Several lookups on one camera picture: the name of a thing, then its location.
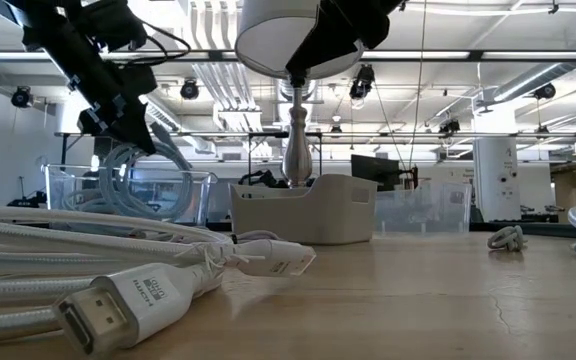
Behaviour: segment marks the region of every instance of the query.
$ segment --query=computer monitor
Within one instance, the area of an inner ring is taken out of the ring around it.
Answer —
[[[395,190],[401,184],[399,161],[351,155],[352,176],[379,183],[377,191]]]

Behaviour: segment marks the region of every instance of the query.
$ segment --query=white plastic bin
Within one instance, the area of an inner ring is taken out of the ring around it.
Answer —
[[[379,192],[375,232],[468,232],[471,191],[468,184],[429,181],[415,190]]]
[[[377,183],[326,174],[311,188],[230,186],[233,232],[268,230],[302,244],[335,245],[372,238]]]

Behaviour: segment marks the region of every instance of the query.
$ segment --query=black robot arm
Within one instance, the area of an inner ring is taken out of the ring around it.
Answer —
[[[139,96],[157,87],[147,64],[104,61],[100,51],[146,43],[143,23],[127,0],[0,0],[0,14],[23,29],[27,51],[43,49],[91,108],[79,117],[84,133],[108,135],[147,153],[155,148],[145,123],[146,105]]]

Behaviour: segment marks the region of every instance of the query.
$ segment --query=white column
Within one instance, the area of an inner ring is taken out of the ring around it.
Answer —
[[[517,131],[514,108],[507,104],[488,107],[491,112],[477,106],[473,106],[473,109],[475,132]],[[477,139],[474,159],[477,207],[484,220],[521,219],[516,138]]]

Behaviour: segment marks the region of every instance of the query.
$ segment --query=table surface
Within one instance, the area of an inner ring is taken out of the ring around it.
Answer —
[[[300,278],[226,274],[178,323],[116,359],[576,359],[571,240],[489,252],[486,233],[318,247]],[[77,359],[59,333],[0,359]]]

